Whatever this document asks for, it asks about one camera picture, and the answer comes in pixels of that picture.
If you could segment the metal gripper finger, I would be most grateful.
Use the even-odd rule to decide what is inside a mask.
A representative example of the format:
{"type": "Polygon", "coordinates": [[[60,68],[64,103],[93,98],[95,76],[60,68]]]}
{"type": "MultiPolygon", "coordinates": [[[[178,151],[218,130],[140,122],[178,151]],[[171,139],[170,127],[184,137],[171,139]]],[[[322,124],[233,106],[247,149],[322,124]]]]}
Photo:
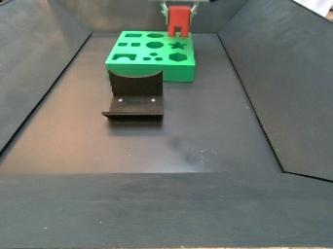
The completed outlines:
{"type": "Polygon", "coordinates": [[[168,8],[167,8],[167,3],[162,3],[162,14],[164,15],[166,19],[168,18],[168,8]]]}

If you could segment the green-taped gripper finger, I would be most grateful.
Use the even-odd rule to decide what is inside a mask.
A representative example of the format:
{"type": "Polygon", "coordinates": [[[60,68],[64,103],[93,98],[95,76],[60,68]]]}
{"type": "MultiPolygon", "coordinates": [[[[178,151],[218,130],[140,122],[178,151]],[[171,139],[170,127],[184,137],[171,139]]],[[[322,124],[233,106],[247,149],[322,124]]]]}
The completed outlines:
{"type": "Polygon", "coordinates": [[[196,15],[198,4],[194,3],[192,7],[190,8],[191,16],[196,15]]]}

